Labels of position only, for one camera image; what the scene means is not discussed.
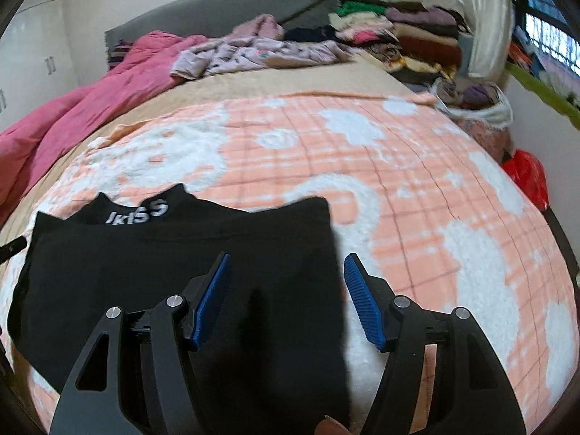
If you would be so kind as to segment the right hand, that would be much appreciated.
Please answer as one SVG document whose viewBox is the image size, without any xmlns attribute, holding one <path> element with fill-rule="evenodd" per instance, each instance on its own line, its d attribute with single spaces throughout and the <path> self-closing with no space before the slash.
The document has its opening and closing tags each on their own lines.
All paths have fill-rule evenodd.
<svg viewBox="0 0 580 435">
<path fill-rule="evenodd" d="M 315 435 L 352 435 L 350 430 L 343 424 L 327 415 L 316 426 Z"/>
</svg>

